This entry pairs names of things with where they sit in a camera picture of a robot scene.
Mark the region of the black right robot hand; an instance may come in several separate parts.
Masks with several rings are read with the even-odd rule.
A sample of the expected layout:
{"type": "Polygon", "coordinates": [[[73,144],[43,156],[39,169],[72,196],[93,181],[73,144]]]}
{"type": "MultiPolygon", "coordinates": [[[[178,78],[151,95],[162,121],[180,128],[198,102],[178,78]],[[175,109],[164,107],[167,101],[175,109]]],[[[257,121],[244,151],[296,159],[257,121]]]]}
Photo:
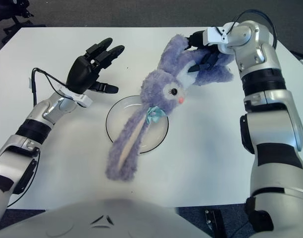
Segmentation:
{"type": "Polygon", "coordinates": [[[202,57],[199,63],[191,66],[188,72],[206,71],[211,70],[218,61],[220,51],[217,45],[209,45],[209,43],[203,42],[204,31],[198,31],[190,35],[187,39],[189,47],[197,47],[200,50],[205,50],[205,55],[202,57]]]}

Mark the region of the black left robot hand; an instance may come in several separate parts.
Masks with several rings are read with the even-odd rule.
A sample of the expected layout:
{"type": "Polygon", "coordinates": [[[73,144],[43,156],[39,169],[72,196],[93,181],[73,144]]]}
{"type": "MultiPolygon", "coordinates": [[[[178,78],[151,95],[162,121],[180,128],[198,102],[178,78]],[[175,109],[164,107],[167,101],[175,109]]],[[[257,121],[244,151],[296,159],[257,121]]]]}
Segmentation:
{"type": "Polygon", "coordinates": [[[99,72],[108,68],[125,49],[123,45],[119,45],[108,50],[111,43],[112,38],[106,38],[89,47],[84,55],[77,57],[66,80],[66,87],[70,91],[77,94],[83,94],[86,90],[107,94],[118,93],[117,86],[97,81],[99,72]]]}

